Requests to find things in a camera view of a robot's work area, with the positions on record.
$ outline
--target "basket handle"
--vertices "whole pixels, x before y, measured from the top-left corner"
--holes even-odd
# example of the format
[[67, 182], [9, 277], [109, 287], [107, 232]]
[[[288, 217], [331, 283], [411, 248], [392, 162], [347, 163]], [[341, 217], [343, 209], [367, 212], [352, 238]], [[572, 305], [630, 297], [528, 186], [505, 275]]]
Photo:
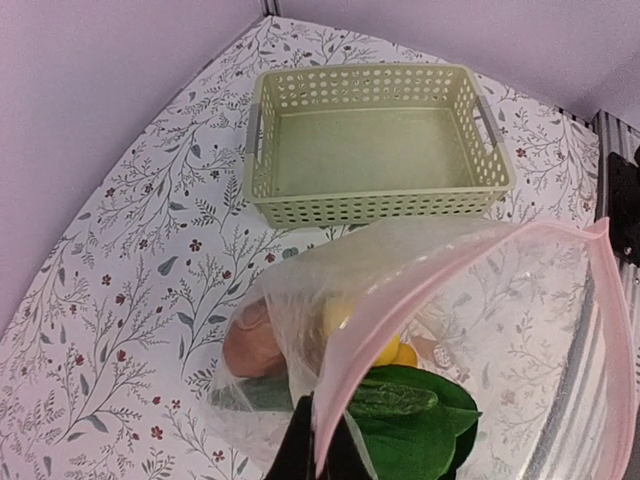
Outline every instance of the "basket handle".
[[262, 109], [259, 103], [252, 103], [249, 110], [249, 123], [247, 124], [247, 142], [245, 144], [244, 153], [253, 155], [254, 159], [258, 158], [258, 141], [260, 138], [260, 119], [262, 118]]
[[493, 118], [493, 115], [491, 114], [491, 107], [489, 106], [489, 102], [487, 102], [487, 99], [484, 95], [478, 95], [476, 97], [476, 107], [480, 112], [480, 116], [482, 117], [484, 126], [487, 129], [489, 138], [491, 139], [491, 146], [495, 147], [498, 144], [504, 143], [502, 134], [500, 133], [500, 129], [498, 127], [498, 124], [496, 123], [496, 119]]

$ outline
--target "black object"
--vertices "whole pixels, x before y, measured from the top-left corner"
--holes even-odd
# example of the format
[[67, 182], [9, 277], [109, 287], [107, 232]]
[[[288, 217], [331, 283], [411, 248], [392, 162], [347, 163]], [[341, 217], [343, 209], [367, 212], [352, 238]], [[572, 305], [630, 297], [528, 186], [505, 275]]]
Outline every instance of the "black object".
[[640, 266], [640, 169], [615, 152], [607, 159], [609, 240], [616, 255]]
[[[298, 402], [280, 450], [264, 480], [315, 480], [311, 404], [309, 396]], [[373, 480], [360, 459], [344, 416], [333, 434], [319, 480]]]

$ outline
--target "plastic bag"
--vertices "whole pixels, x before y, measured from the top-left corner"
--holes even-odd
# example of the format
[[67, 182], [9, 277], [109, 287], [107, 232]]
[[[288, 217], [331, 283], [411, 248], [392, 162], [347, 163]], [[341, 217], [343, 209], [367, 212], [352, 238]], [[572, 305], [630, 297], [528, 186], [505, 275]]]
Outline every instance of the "plastic bag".
[[[458, 478], [622, 478], [635, 391], [607, 226], [389, 219], [271, 266], [229, 328], [246, 327], [248, 308], [264, 302], [283, 362], [264, 384], [232, 375], [223, 355], [211, 428], [266, 471], [292, 405], [314, 391], [321, 468], [351, 395], [400, 333], [421, 368], [462, 385], [483, 412]], [[336, 304], [349, 319], [328, 328]], [[586, 408], [594, 375], [603, 400]]]

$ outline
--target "floral tablecloth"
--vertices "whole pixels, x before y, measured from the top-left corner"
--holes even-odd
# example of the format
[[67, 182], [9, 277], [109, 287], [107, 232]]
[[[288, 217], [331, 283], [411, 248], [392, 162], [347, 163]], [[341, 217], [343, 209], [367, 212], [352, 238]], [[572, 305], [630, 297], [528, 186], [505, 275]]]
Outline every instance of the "floral tablecloth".
[[[2, 339], [0, 479], [260, 478], [206, 431], [201, 399], [225, 322], [264, 268], [350, 229], [274, 231], [243, 199], [254, 82], [271, 69], [379, 61], [441, 60], [268, 18], [151, 122], [60, 238]], [[489, 217], [589, 224], [597, 137], [479, 79], [517, 172]]]

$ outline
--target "red flower pattern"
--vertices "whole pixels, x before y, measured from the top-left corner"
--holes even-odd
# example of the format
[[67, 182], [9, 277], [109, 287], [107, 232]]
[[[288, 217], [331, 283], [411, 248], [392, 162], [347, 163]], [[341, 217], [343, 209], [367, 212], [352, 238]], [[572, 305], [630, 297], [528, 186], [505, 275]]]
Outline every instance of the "red flower pattern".
[[200, 251], [201, 246], [202, 246], [202, 242], [194, 238], [193, 240], [191, 240], [191, 245], [189, 245], [189, 248], [191, 249], [192, 252], [195, 253]]
[[213, 452], [211, 454], [211, 456], [213, 457], [213, 459], [215, 460], [216, 463], [221, 462], [224, 460], [224, 452], [222, 450], [219, 450], [217, 452]]
[[158, 426], [151, 427], [151, 438], [157, 438], [158, 440], [162, 440], [162, 435], [164, 432]]

